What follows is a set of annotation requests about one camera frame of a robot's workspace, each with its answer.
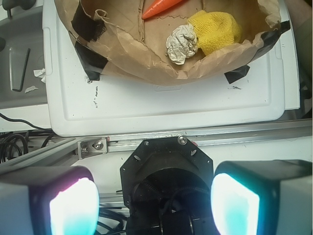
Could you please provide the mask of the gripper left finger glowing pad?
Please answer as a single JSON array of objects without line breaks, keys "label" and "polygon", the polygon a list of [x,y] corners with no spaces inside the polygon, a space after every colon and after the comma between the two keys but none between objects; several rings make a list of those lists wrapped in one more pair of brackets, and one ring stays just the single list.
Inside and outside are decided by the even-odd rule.
[{"label": "gripper left finger glowing pad", "polygon": [[2,235],[92,235],[99,192],[83,166],[2,166]]}]

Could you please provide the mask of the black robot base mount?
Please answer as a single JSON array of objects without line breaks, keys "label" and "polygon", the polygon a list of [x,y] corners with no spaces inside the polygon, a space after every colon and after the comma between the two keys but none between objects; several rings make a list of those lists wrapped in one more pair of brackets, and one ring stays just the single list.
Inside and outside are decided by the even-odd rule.
[{"label": "black robot base mount", "polygon": [[213,161],[186,136],[146,139],[120,168],[128,235],[215,235]]}]

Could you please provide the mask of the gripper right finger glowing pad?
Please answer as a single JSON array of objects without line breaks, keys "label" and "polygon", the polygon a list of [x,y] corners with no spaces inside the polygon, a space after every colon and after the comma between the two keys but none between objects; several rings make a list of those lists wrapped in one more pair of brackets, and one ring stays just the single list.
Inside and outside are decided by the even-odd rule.
[{"label": "gripper right finger glowing pad", "polygon": [[211,186],[222,235],[311,235],[313,164],[305,160],[224,161]]}]

